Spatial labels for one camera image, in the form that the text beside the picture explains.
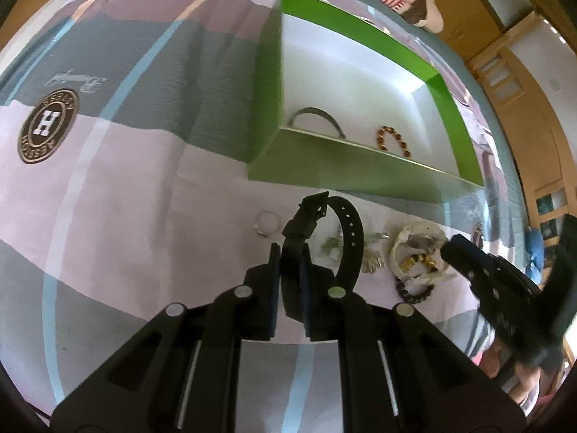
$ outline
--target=silver screw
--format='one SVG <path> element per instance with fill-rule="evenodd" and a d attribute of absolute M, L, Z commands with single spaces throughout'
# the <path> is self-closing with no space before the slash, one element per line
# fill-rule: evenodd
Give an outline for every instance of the silver screw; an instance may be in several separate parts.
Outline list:
<path fill-rule="evenodd" d="M 252 288 L 246 285 L 237 286 L 234 289 L 234 295 L 237 298 L 248 298 L 252 294 Z"/>
<path fill-rule="evenodd" d="M 402 302 L 396 307 L 396 312 L 399 316 L 409 318 L 415 314 L 415 308 L 413 308 L 410 304 Z"/>
<path fill-rule="evenodd" d="M 347 294 L 347 290 L 340 286 L 331 286 L 328 289 L 328 295 L 334 299 L 341 299 Z"/>
<path fill-rule="evenodd" d="M 184 309 L 184 306 L 179 302 L 173 302 L 166 306 L 165 311 L 171 318 L 175 318 L 176 316 L 180 316 L 184 312 Z"/>

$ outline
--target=brown circular emblem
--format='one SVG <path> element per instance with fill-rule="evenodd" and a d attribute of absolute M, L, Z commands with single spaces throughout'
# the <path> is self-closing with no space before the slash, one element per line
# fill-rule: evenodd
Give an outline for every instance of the brown circular emblem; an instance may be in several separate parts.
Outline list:
<path fill-rule="evenodd" d="M 78 96 L 71 89 L 59 89 L 42 99 L 20 130 L 22 161 L 33 164 L 52 156 L 72 127 L 78 108 Z"/>

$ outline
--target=blue object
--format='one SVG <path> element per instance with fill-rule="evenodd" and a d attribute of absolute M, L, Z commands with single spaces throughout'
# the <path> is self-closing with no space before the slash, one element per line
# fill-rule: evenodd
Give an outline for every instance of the blue object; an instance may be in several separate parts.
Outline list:
<path fill-rule="evenodd" d="M 525 249 L 529 254 L 529 264 L 525 267 L 525 275 L 539 285 L 545 261 L 545 246 L 543 236 L 538 229 L 529 228 L 525 232 Z"/>

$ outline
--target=person's foot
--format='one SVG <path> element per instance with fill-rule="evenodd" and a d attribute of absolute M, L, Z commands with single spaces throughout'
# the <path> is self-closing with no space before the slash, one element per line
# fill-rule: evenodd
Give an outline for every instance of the person's foot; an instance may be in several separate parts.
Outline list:
<path fill-rule="evenodd" d="M 397 11 L 405 21 L 436 34 L 442 31 L 444 23 L 435 0 L 405 0 L 405 2 Z"/>

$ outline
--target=black watch strap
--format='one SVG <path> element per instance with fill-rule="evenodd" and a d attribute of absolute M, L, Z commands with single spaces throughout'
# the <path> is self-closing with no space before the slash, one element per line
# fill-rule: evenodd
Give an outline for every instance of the black watch strap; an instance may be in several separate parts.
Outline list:
<path fill-rule="evenodd" d="M 342 131 L 342 129 L 340 128 L 339 124 L 337 123 L 336 120 L 334 120 L 333 116 L 331 114 L 329 114 L 328 112 L 323 111 L 322 109 L 318 109 L 316 107 L 305 107 L 304 109 L 300 109 L 299 111 L 296 111 L 292 117 L 290 118 L 290 120 L 287 123 L 287 126 L 289 127 L 293 127 L 294 126 L 294 121 L 295 119 L 302 114 L 315 114 L 318 115 L 319 117 L 322 117 L 323 119 L 328 120 L 328 122 L 330 122 L 330 124 L 336 128 L 336 131 L 339 134 L 339 138 L 341 138 L 342 140 L 346 140 L 346 137 L 344 136 L 344 133 Z"/>
<path fill-rule="evenodd" d="M 281 257 L 283 277 L 299 281 L 305 243 L 313 234 L 317 221 L 327 214 L 330 206 L 339 218 L 343 230 L 343 256 L 335 277 L 335 286 L 353 291 L 362 266 L 365 236 L 361 218 L 353 204 L 342 197 L 329 197 L 328 192 L 305 197 L 283 236 L 285 243 Z"/>

